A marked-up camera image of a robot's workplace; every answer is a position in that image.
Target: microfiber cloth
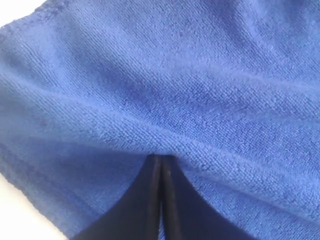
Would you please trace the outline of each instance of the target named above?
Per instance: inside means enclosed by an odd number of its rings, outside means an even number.
[[[320,3],[49,0],[0,29],[0,171],[67,237],[148,154],[257,239],[319,239]]]

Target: fabric texture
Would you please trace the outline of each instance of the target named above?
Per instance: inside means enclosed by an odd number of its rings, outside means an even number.
[[[146,155],[262,240],[320,236],[320,3],[49,0],[0,29],[0,171],[67,237]]]

